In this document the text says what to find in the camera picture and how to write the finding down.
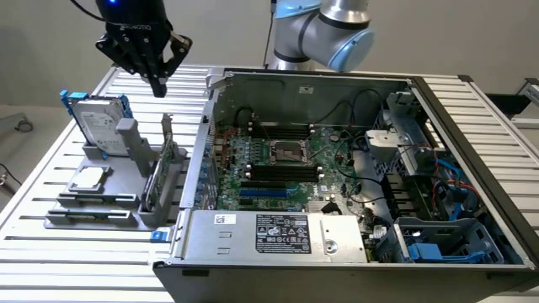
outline black cable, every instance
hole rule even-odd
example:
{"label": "black cable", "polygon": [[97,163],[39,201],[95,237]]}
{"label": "black cable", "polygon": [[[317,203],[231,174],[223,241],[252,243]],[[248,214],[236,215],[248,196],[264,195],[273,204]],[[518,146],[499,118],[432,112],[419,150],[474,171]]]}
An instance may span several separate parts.
{"label": "black cable", "polygon": [[265,60],[268,59],[268,48],[269,48],[269,39],[271,39],[271,30],[273,29],[273,12],[271,12],[271,21],[269,21],[269,29],[268,29],[268,39],[265,40],[265,51],[264,51],[264,63],[261,66],[267,69]]}
{"label": "black cable", "polygon": [[233,127],[239,126],[239,123],[237,123],[239,113],[244,110],[248,110],[251,112],[251,114],[255,112],[255,110],[252,109],[251,106],[240,106],[239,109],[236,110],[236,114],[233,115],[233,123],[232,123]]}
{"label": "black cable", "polygon": [[100,22],[107,22],[105,19],[103,19],[101,17],[99,17],[97,15],[95,15],[93,13],[91,13],[91,11],[88,11],[80,4],[79,2],[76,2],[76,0],[69,0],[71,3],[76,6],[76,8],[79,8],[83,13],[85,13],[89,17],[92,17],[93,19],[96,19]]}
{"label": "black cable", "polygon": [[376,199],[372,199],[372,200],[368,200],[368,201],[357,201],[356,199],[353,199],[352,196],[351,196],[349,198],[351,198],[351,200],[352,200],[353,202],[356,202],[356,203],[359,203],[359,204],[367,204],[367,203],[372,203],[372,202],[375,202],[375,201],[377,201],[377,200],[385,199],[385,197],[377,197]]}
{"label": "black cable", "polygon": [[321,213],[328,214],[336,211],[339,215],[343,215],[343,211],[339,208],[339,205],[335,202],[329,202],[325,206],[320,209]]}
{"label": "black cable", "polygon": [[372,182],[375,182],[379,186],[381,186],[381,182],[380,182],[380,181],[377,181],[377,180],[375,180],[375,179],[372,179],[372,178],[355,177],[355,176],[352,176],[352,175],[348,175],[348,174],[347,174],[345,172],[343,172],[343,170],[340,169],[339,164],[337,164],[336,161],[335,161],[335,158],[336,158],[336,156],[337,156],[337,154],[339,154],[339,150],[340,150],[340,148],[343,147],[344,143],[345,143],[345,140],[343,140],[343,142],[340,143],[339,147],[337,147],[336,150],[335,150],[333,163],[335,163],[336,171],[337,171],[344,177],[347,177],[347,178],[351,178],[351,179],[355,179],[355,180],[372,181]]}
{"label": "black cable", "polygon": [[23,183],[19,181],[19,179],[13,176],[13,174],[11,173],[11,171],[8,170],[8,167],[0,163],[0,166],[4,168],[5,172],[8,173],[8,175],[12,177],[12,179],[15,180],[16,183],[19,183],[19,185],[21,186]]}
{"label": "black cable", "polygon": [[332,108],[332,110],[331,110],[320,119],[317,119],[313,123],[317,124],[317,123],[320,123],[321,121],[324,121],[324,120],[332,115],[332,113],[337,110],[339,106],[340,106],[341,104],[344,104],[344,103],[347,103],[348,106],[352,107],[351,103],[349,103],[347,100],[341,100],[341,101],[335,105],[335,107]]}
{"label": "black cable", "polygon": [[368,152],[367,143],[364,144],[364,148],[363,148],[363,147],[360,146],[360,143],[357,142],[359,139],[364,139],[364,137],[363,137],[363,136],[357,136],[357,137],[353,139],[351,146],[352,146],[352,148],[353,148],[353,143],[355,143],[355,146],[357,147],[357,150],[360,150],[361,152],[367,153],[367,152]]}
{"label": "black cable", "polygon": [[391,228],[391,223],[380,216],[373,216],[372,221],[376,222],[376,220],[381,221],[383,225],[385,226],[387,229]]}
{"label": "black cable", "polygon": [[373,90],[372,88],[365,88],[364,90],[360,90],[356,94],[355,94],[355,98],[353,98],[353,102],[352,102],[352,112],[351,112],[351,122],[355,122],[355,116],[353,116],[353,110],[355,110],[355,103],[357,102],[357,98],[360,97],[360,95],[363,93],[367,92],[372,92],[375,93],[375,95],[377,96],[377,99],[380,100],[380,110],[384,109],[384,98],[381,97],[380,93]]}
{"label": "black cable", "polygon": [[372,200],[368,200],[368,201],[357,201],[356,199],[353,199],[352,192],[353,192],[353,190],[357,188],[359,185],[360,185],[360,183],[357,183],[357,184],[351,188],[351,190],[348,191],[348,198],[349,198],[353,202],[356,202],[357,204],[367,204],[367,203],[372,203],[372,202],[375,202],[375,201],[377,201],[377,200],[385,199],[385,197],[379,197],[379,198],[372,199]]}

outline blue cable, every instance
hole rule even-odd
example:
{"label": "blue cable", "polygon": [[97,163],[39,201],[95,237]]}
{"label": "blue cable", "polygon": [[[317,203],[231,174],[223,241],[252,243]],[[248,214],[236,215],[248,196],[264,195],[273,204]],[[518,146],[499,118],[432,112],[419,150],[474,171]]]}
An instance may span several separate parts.
{"label": "blue cable", "polygon": [[442,164],[443,166],[446,166],[448,169],[451,169],[455,173],[456,173],[456,177],[459,178],[459,180],[462,179],[463,176],[463,171],[460,169],[458,169],[456,167],[454,167],[450,163],[447,163],[444,160],[438,159],[438,163]]}
{"label": "blue cable", "polygon": [[456,220],[456,218],[458,218],[458,214],[460,213],[460,207],[462,207],[462,203],[460,202],[458,202],[458,203],[455,203],[455,210],[454,210],[454,213],[451,214],[451,218],[448,219],[450,221],[455,221]]}

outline blue latch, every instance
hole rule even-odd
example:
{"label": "blue latch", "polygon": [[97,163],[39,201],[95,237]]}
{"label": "blue latch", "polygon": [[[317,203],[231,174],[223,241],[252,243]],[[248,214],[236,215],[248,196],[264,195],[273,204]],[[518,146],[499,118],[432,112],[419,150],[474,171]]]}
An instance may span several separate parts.
{"label": "blue latch", "polygon": [[88,98],[88,93],[87,92],[72,92],[69,95],[69,98],[84,100],[85,98]]}
{"label": "blue latch", "polygon": [[161,232],[159,230],[155,230],[152,232],[152,236],[149,237],[149,242],[151,243],[167,243],[167,232]]}
{"label": "blue latch", "polygon": [[408,246],[410,258],[416,263],[478,263],[486,256],[483,251],[466,256],[443,256],[434,243],[415,243]]}

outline warning label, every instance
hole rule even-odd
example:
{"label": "warning label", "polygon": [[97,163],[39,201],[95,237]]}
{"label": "warning label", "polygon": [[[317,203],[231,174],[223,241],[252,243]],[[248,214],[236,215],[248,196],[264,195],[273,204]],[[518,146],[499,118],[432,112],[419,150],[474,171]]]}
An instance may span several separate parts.
{"label": "warning label", "polygon": [[256,215],[256,250],[261,254],[309,254],[307,216]]}

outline cable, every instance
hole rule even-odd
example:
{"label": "cable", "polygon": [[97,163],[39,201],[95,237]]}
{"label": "cable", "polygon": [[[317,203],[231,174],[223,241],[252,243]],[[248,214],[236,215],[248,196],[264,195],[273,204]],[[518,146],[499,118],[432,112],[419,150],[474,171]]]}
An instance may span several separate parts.
{"label": "cable", "polygon": [[376,198],[376,199],[372,199],[372,200],[368,200],[368,201],[357,201],[355,198],[353,198],[353,196],[352,196],[352,192],[353,192],[353,190],[357,188],[357,186],[360,186],[361,185],[361,183],[357,183],[352,188],[351,188],[351,190],[348,191],[348,199],[351,199],[353,202],[356,202],[357,204],[367,204],[367,203],[372,203],[372,202],[375,202],[375,201],[377,201],[377,200],[381,200],[381,199],[385,199],[385,197],[379,197],[379,198]]}
{"label": "cable", "polygon": [[355,180],[372,181],[372,182],[375,182],[379,186],[381,186],[381,182],[380,182],[380,181],[377,181],[377,180],[375,180],[375,179],[372,179],[372,178],[355,177],[355,176],[352,176],[352,175],[348,175],[348,174],[347,174],[345,172],[343,172],[343,170],[340,169],[337,163],[335,162],[335,157],[337,156],[339,150],[340,150],[340,148],[343,147],[344,143],[345,143],[345,140],[343,140],[343,142],[340,143],[339,147],[337,147],[336,150],[335,150],[333,163],[335,163],[336,171],[337,171],[344,177],[347,177],[347,178],[351,178],[351,179],[355,179]]}
{"label": "cable", "polygon": [[440,166],[438,165],[438,156],[436,156],[436,150],[432,149],[432,152],[435,154],[435,159],[436,159],[436,163],[435,163],[435,174],[432,175],[432,210],[436,207],[436,180],[438,180],[438,173],[440,172]]}
{"label": "cable", "polygon": [[16,183],[19,183],[19,185],[21,186],[23,183],[19,181],[19,179],[13,176],[13,174],[11,173],[11,171],[8,170],[8,167],[0,163],[0,166],[4,168],[5,172],[8,173],[8,175],[12,177],[12,179],[15,180]]}
{"label": "cable", "polygon": [[307,141],[319,131],[323,131],[325,128],[317,129],[313,133],[311,133],[303,141]]}
{"label": "cable", "polygon": [[[455,184],[455,180],[448,180],[447,183],[450,183],[451,185],[454,185],[454,184]],[[474,193],[475,193],[478,199],[480,198],[480,197],[479,197],[479,192],[478,192],[478,190],[475,189],[474,186],[470,186],[470,185],[466,185],[466,184],[460,183],[460,187],[463,187],[463,188],[466,188],[466,189],[474,191]]]}
{"label": "cable", "polygon": [[83,13],[85,13],[89,17],[92,17],[93,19],[96,19],[100,22],[107,22],[105,19],[103,19],[101,17],[99,17],[97,15],[92,14],[91,11],[88,11],[80,4],[79,2],[76,2],[76,0],[69,0],[71,3],[76,6],[76,8],[79,8]]}
{"label": "cable", "polygon": [[233,123],[232,126],[237,128],[239,124],[237,124],[237,118],[239,118],[239,113],[244,110],[248,110],[252,113],[255,112],[255,110],[252,109],[251,106],[240,106],[239,109],[236,110],[236,113],[233,114]]}
{"label": "cable", "polygon": [[383,217],[380,217],[380,216],[373,216],[372,222],[375,222],[376,220],[380,220],[380,221],[381,221],[381,223],[383,223],[383,225],[385,226],[387,229],[391,228],[391,223],[389,223],[389,221],[387,221]]}
{"label": "cable", "polygon": [[351,103],[349,103],[347,100],[341,100],[341,101],[336,104],[336,106],[332,108],[332,110],[325,114],[325,116],[323,116],[320,119],[317,119],[313,123],[317,124],[317,123],[320,123],[321,121],[324,121],[324,120],[332,115],[332,113],[337,110],[339,106],[340,106],[341,104],[344,104],[344,103],[347,103],[348,106],[352,107]]}
{"label": "cable", "polygon": [[343,133],[347,133],[351,138],[353,137],[353,135],[351,134],[351,132],[347,131],[345,129],[343,129]]}
{"label": "cable", "polygon": [[415,143],[415,144],[412,144],[412,145],[399,145],[399,147],[404,147],[404,146],[407,146],[407,148],[406,148],[400,153],[398,153],[398,154],[395,155],[395,157],[392,158],[392,160],[391,160],[389,163],[393,163],[393,161],[395,161],[412,147],[415,147],[415,146],[418,146],[418,147],[427,147],[427,148],[430,148],[431,150],[434,150],[434,148],[428,145],[428,143]]}
{"label": "cable", "polygon": [[363,136],[357,136],[357,137],[353,139],[351,146],[352,146],[352,148],[353,148],[353,143],[355,143],[355,146],[357,147],[357,149],[359,149],[361,152],[367,153],[367,152],[368,152],[367,143],[364,144],[364,148],[363,148],[363,147],[360,146],[360,143],[357,142],[359,139],[364,139],[364,137],[363,137]]}
{"label": "cable", "polygon": [[360,95],[361,95],[363,93],[367,93],[367,92],[375,93],[375,95],[377,96],[377,99],[380,100],[380,110],[384,109],[384,98],[381,97],[380,93],[379,93],[376,90],[373,90],[372,88],[367,88],[367,89],[364,89],[364,90],[360,90],[360,91],[355,94],[353,102],[352,102],[352,104],[351,104],[351,106],[352,106],[351,123],[352,123],[352,119],[355,120],[355,117],[353,117],[355,103],[356,103],[357,98],[360,97]]}
{"label": "cable", "polygon": [[356,203],[359,203],[359,204],[367,204],[367,203],[372,203],[372,202],[375,202],[375,201],[377,201],[377,200],[385,199],[385,197],[377,197],[376,199],[372,199],[372,200],[368,200],[368,201],[357,201],[356,199],[352,198],[352,196],[351,196],[349,198],[351,198],[351,200],[352,200],[353,202],[356,202]]}
{"label": "cable", "polygon": [[268,59],[268,48],[269,48],[269,38],[271,38],[271,30],[273,29],[273,12],[271,12],[271,21],[269,21],[269,29],[268,29],[268,39],[265,40],[265,51],[264,51],[264,63],[261,66],[267,69],[265,60]]}

